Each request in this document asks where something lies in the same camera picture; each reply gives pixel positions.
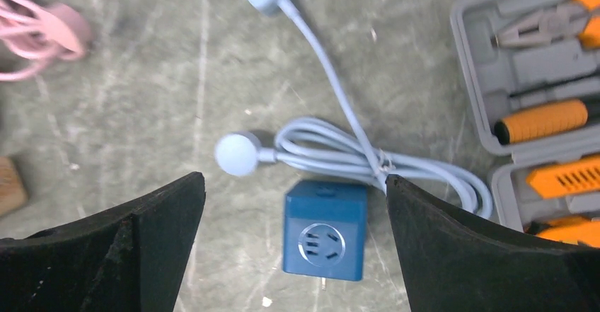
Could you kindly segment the orange pliers in grey case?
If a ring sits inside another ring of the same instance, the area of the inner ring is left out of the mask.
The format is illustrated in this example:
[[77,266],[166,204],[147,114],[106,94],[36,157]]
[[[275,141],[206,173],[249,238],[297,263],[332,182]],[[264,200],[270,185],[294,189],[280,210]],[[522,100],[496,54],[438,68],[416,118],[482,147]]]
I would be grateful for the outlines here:
[[599,0],[568,0],[519,18],[498,31],[496,47],[524,49],[577,39],[584,49],[599,48]]

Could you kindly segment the blue cube socket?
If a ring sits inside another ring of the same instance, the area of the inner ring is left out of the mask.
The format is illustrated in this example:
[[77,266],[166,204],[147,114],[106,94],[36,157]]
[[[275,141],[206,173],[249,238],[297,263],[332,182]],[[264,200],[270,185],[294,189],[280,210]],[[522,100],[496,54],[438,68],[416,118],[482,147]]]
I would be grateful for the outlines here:
[[367,208],[364,185],[299,181],[284,196],[282,270],[362,280]]

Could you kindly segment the orange tape measure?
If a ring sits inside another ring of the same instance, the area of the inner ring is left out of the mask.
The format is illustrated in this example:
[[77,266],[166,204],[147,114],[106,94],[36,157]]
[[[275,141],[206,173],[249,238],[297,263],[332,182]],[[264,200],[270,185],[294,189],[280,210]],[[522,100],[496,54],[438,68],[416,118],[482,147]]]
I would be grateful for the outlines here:
[[551,241],[599,248],[599,217],[575,215],[547,221],[533,221],[524,232]]

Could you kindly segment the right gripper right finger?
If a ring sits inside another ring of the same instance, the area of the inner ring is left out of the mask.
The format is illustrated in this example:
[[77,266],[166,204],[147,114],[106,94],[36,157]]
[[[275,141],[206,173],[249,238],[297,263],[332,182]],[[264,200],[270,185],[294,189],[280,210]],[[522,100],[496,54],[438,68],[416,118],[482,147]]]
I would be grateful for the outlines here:
[[599,250],[500,226],[398,175],[386,199],[412,311],[598,311]]

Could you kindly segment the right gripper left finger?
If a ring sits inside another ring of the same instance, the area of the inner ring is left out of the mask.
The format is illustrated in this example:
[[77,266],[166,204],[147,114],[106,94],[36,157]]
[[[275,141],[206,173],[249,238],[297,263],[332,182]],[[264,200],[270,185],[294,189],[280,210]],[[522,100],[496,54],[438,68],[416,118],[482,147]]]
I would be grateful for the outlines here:
[[172,311],[206,199],[189,173],[27,238],[1,240],[2,311]]

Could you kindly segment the orange grip screwdriver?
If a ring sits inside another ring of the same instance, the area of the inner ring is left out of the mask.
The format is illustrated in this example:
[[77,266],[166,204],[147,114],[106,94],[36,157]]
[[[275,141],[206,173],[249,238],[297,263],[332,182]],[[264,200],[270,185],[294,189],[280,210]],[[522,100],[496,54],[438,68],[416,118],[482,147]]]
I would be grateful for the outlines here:
[[595,100],[562,100],[506,116],[494,124],[493,133],[502,145],[517,144],[578,129],[598,115]]

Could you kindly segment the beige cube socket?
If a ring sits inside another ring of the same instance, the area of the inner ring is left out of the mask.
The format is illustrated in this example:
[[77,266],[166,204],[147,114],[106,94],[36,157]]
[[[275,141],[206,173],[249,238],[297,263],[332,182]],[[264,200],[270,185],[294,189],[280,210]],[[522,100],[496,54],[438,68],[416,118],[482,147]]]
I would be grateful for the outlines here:
[[1,216],[22,207],[28,201],[23,181],[16,165],[8,157],[1,157]]

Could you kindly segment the orange utility knife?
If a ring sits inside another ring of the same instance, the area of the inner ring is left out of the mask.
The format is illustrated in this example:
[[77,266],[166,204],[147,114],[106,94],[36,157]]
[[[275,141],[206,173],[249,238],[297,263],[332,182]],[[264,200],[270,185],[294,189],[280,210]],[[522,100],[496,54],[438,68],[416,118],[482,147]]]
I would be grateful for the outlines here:
[[545,200],[599,191],[599,155],[536,168],[526,182]]

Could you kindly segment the grey tool case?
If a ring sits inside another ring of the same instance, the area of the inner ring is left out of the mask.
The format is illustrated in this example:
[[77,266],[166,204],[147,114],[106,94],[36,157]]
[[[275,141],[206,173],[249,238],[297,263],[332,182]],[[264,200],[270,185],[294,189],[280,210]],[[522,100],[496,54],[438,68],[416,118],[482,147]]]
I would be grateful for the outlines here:
[[496,47],[495,34],[519,18],[568,0],[458,0],[451,29],[475,129],[483,147],[509,162],[488,186],[501,225],[524,231],[533,221],[599,217],[599,191],[545,200],[526,182],[531,171],[599,155],[599,115],[578,129],[502,145],[494,124],[516,112],[574,98],[599,103],[599,48],[566,39],[524,49]]

